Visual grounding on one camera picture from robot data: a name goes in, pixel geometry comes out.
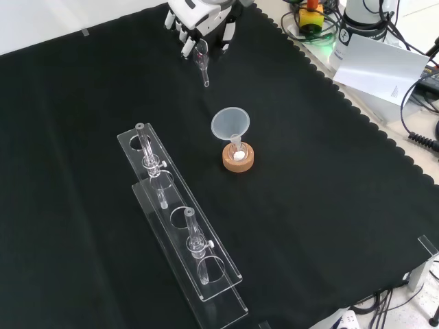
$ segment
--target black cable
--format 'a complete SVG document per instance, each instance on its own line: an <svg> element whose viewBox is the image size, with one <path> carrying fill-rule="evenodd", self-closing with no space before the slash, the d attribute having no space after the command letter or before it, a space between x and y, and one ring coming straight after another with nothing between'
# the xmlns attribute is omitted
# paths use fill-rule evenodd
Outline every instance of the black cable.
<svg viewBox="0 0 439 329"><path fill-rule="evenodd" d="M438 108L435 107L435 105L430 101L430 99L427 97L426 92L423 93L423 97L424 97L425 101L433 108L434 112L439 113Z"/></svg>
<svg viewBox="0 0 439 329"><path fill-rule="evenodd" d="M374 23L374 24L367 24L367 25L362 25L362 26L355 26L355 29L360 29L360 30L370 30L370 29L381 29L383 28L384 24L388 24L388 20L381 16L381 12L383 12L383 2L384 0L379 0L379 12L380 12L380 17L381 19L379 20L379 22ZM337 7L336 8L338 14L340 15L340 17L342 17L342 21L346 24L346 25L351 25L349 22L346 21L346 19L344 18L344 16L342 15L342 13L340 12L340 9Z"/></svg>
<svg viewBox="0 0 439 329"><path fill-rule="evenodd" d="M373 297L375 299L373 305L371 307L368 308L360 308L360 307L356 307L356 306L351 306L349 309L353 310L355 312L355 314L358 315L365 315L365 314L369 314L371 312L373 312L374 310L376 310L379 307L379 302L380 302L380 298L379 298L379 294L378 293L374 293Z"/></svg>
<svg viewBox="0 0 439 329"><path fill-rule="evenodd" d="M381 329L384 329L385 319L386 319L387 313L389 311L389 306L390 306L390 302L392 301L392 296L393 296L393 289L390 291L389 302L387 303L387 308L386 308L385 313L384 313L383 324L381 325Z"/></svg>
<svg viewBox="0 0 439 329"><path fill-rule="evenodd" d="M386 304L386 302L387 302L387 298L389 297L389 293L385 296L385 298L384 298L384 307L383 307L383 309L385 309L385 304ZM378 329L378 326L379 326L379 322L381 321L381 316L383 315L383 312L380 312L379 314L378 314L378 320L377 320L377 325L375 326L375 329Z"/></svg>
<svg viewBox="0 0 439 329"><path fill-rule="evenodd" d="M401 0L398 0L398 4L396 5L396 18L395 18L395 26L398 24L398 15L399 15L399 3Z"/></svg>
<svg viewBox="0 0 439 329"><path fill-rule="evenodd" d="M335 35L337 35L338 28L339 28L338 22L334 21L329 15L326 15L325 13L323 13L323 12L321 12L321 11L319 11L319 10L307 9L307 10L310 11L310 12L317 12L317 13L323 15L323 17L324 17L326 20L328 20L328 21L330 21L330 22L332 23L332 26L330 26L330 27L324 29L324 30L321 31L321 32L325 32L325 31L327 31L328 29L331 29L331 28L335 27L335 33L331 32L331 33L327 33L327 34L324 34L324 35L310 35L310 36L305 36L304 38L297 38L297 37L295 37L292 33L290 33L289 31L287 31L287 30L285 29L284 24L283 24L283 20L284 20L284 18L285 18L286 16L292 14L293 17L294 17L294 21L296 22L297 26L299 27L299 23L298 23L298 21L297 21L297 14L298 14L298 11L299 11L300 9L301 9L301 6L299 6L299 5L295 5L295 6L294 6L294 10L292 10L291 12L287 12L287 13L284 14L284 15L282 16L282 18L281 18L281 28L282 28L282 30L283 30L283 33L287 34L291 39L293 39L293 40L295 40L295 41L300 41L300 42L307 42L307 41L312 41L312 40L317 40L317 39L328 39L328 38L331 38L331 37L334 37ZM308 31L304 31L301 27L299 27L299 31L301 31L302 33L307 33L307 34L309 33Z"/></svg>
<svg viewBox="0 0 439 329"><path fill-rule="evenodd" d="M439 281L439 278L432 271L430 271L430 274L433 276L433 278L435 278L437 281Z"/></svg>
<svg viewBox="0 0 439 329"><path fill-rule="evenodd" d="M410 280L410 276L411 276L411 274L412 274L412 272L409 272L408 275L407 275L407 277L406 277L404 280L401 280L400 283L398 283L396 286L394 286L394 289L395 289L395 288L401 288L401 287L404 287L406 284L409 284L409 280ZM385 291L385 290L378 290L378 291L377 291L376 293L374 293L373 295L370 295L370 296L368 296L368 297L366 297L366 298L360 300L359 302L356 302L353 306L360 305L360 304L362 304L362 303L364 303L364 302L367 302L368 300L371 300L373 297L375 297L377 294L381 295L384 291Z"/></svg>
<svg viewBox="0 0 439 329"><path fill-rule="evenodd" d="M373 324L375 323L375 319L377 318L378 313L379 313L379 308L377 308L377 310L375 311L375 313L373 315L372 320L370 320L368 329L372 329L373 328Z"/></svg>
<svg viewBox="0 0 439 329"><path fill-rule="evenodd" d="M423 76L422 78L420 78L420 79L418 79L418 81L416 81L414 84L412 84L412 86L407 90L407 92L405 93L405 95L404 95L404 98L403 98L403 101L401 102L401 107L400 107L400 110L401 110L401 123L403 124L403 126L404 126L404 129L409 133L409 138L410 139L413 139L414 141L416 141L416 142L418 142L418 143L420 143L420 144L422 144L422 145L424 145L424 146L428 146L428 147L430 147L430 148L432 148L432 146L431 145L426 145L426 144L424 144L424 143L427 143L427 144L429 144L429 141L423 141L421 138L419 138L419 137L422 137L422 136L419 136L419 135L416 135L416 136L412 136L412 132L409 130L409 128L407 128L407 126L406 126L406 124L405 124L405 122L404 122L404 117L403 117L403 109L404 109L404 104L405 104L405 99L407 98L407 95L412 91L412 89L415 87L415 85L417 85L417 83L419 83L419 82L421 82L421 81L423 81L423 80L425 80L425 79L427 79L428 77L432 77L433 75L436 75L436 74L439 74L439 72L433 72L433 73L430 73L430 74L427 74L427 75L425 75L425 76Z"/></svg>
<svg viewBox="0 0 439 329"><path fill-rule="evenodd" d="M369 300L371 298L375 298L374 304L371 307L360 308L360 307L356 307L355 305L353 305L349 309L353 310L355 312L355 314L358 314L358 315L369 314L369 313L373 312L374 310L377 310L380 307L380 305L382 305L384 303L384 300L389 295L389 290L387 290L387 295L385 295L385 297L380 301L382 293L383 293L383 291L382 292L376 292L376 293L373 294L373 296L367 297L365 300L362 300L362 301L356 303L356 305L358 305L358 304L361 304L361 303L363 303L363 302L365 302L365 301L367 301L367 300Z"/></svg>
<svg viewBox="0 0 439 329"><path fill-rule="evenodd" d="M370 9L368 8L368 6L366 5L366 0L363 0L363 6L365 7L365 9L366 9L369 13L371 13L371 14L379 14L379 12L373 12L372 10L370 10Z"/></svg>
<svg viewBox="0 0 439 329"><path fill-rule="evenodd" d="M407 41L405 41L404 37L402 36L402 34L399 32L399 30L395 27L395 25L393 25L392 23L389 23L388 25L388 31L393 34L393 36L395 38L397 38L398 40L400 40L405 47L407 48L407 50L410 50L410 48L412 48L414 51L417 51L418 53L420 53L421 55L427 56L425 55L424 52L422 52L421 50L419 50L418 48L416 48L415 46L409 44ZM435 64L436 66L439 66L439 64L437 62L434 61L434 59L432 57L430 57L429 59L430 62L432 62L433 64Z"/></svg>
<svg viewBox="0 0 439 329"><path fill-rule="evenodd" d="M426 106L423 102L421 102L421 101L419 100L419 98L418 98L417 96L415 96L415 95L412 94L411 97L416 101L416 103L418 103L418 105L424 107L425 109L427 109L428 111L430 111L430 112L432 112L432 113L439 114L439 111L434 110L433 108L429 108L428 106Z"/></svg>
<svg viewBox="0 0 439 329"><path fill-rule="evenodd" d="M413 296L411 296L411 298L410 299L408 299L408 301L406 301L405 303L403 303L403 304L401 304L401 305L398 305L398 306L395 306L395 307L392 307L392 308L389 308L387 311L389 311L389 310L396 310L397 308L400 308L400 307L402 307L402 306L404 306L404 305L406 305L408 302L410 302L413 298L415 298L422 290L423 290L423 288L424 288L424 284L423 284L423 286L419 289L419 291L417 292L417 293L415 293Z"/></svg>

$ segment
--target clear acrylic stand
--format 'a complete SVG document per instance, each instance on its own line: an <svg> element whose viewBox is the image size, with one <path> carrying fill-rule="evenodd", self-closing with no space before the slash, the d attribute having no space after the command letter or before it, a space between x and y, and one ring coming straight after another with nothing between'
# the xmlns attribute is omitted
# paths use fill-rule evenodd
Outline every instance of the clear acrylic stand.
<svg viewBox="0 0 439 329"><path fill-rule="evenodd" d="M433 265L433 261L439 255L439 251L425 235L418 237L418 241L425 248L430 257L411 272L408 287L412 292L417 291L424 284L425 278L428 276L430 268Z"/></svg>
<svg viewBox="0 0 439 329"><path fill-rule="evenodd" d="M132 189L203 329L248 314L242 276L150 124L118 135L139 183Z"/></svg>

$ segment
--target circular hole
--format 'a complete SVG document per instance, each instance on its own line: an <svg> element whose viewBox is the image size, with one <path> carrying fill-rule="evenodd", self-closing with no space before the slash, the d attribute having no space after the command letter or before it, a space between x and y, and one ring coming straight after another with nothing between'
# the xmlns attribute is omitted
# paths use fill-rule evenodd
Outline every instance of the circular hole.
<svg viewBox="0 0 439 329"><path fill-rule="evenodd" d="M146 135L148 138L148 141L151 143L151 137ZM130 139L130 146L135 151L141 151L142 150L142 144L140 144L140 138L139 135L133 136Z"/></svg>
<svg viewBox="0 0 439 329"><path fill-rule="evenodd" d="M188 207L181 206L175 208L171 212L171 217L170 217L171 225L175 228L178 228L179 230L182 230L183 228L187 228L185 209L188 209Z"/></svg>
<svg viewBox="0 0 439 329"><path fill-rule="evenodd" d="M217 256L204 257L198 263L197 273L202 284L217 282L224 276L225 271L224 262Z"/></svg>
<svg viewBox="0 0 439 329"><path fill-rule="evenodd" d="M173 175L168 170L160 170L157 176L150 177L150 184L155 190L165 190L172 186Z"/></svg>

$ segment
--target white paper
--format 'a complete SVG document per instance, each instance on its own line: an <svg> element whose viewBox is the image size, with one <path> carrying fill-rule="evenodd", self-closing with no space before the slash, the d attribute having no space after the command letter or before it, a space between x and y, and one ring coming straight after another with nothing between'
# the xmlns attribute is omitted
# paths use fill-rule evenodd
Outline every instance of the white paper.
<svg viewBox="0 0 439 329"><path fill-rule="evenodd" d="M419 79L428 59L427 56L353 34L334 81L401 105L404 94Z"/></svg>

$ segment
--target white device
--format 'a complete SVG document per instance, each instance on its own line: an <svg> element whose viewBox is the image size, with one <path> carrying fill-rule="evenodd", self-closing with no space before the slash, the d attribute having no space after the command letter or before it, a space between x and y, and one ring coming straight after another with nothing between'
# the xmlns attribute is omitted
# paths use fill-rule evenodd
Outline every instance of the white device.
<svg viewBox="0 0 439 329"><path fill-rule="evenodd" d="M329 57L329 62L334 69L337 70L340 67L353 34L359 34L360 36L378 41L385 38L386 24L379 24L381 21L379 2L380 0L347 1L343 15L344 20L341 23L334 50ZM394 12L396 7L397 0L383 0L383 12Z"/></svg>
<svg viewBox="0 0 439 329"><path fill-rule="evenodd" d="M254 0L239 0L240 4L249 6ZM169 0L169 12L165 20L165 28L179 32L179 39L185 45L181 54L187 58L199 39L207 35L219 33L219 27L226 21L222 35L223 51L235 34L236 16L232 9L239 5L237 0Z"/></svg>
<svg viewBox="0 0 439 329"><path fill-rule="evenodd" d="M337 329L360 329L357 317L353 310L347 310L343 314L342 320L338 324Z"/></svg>

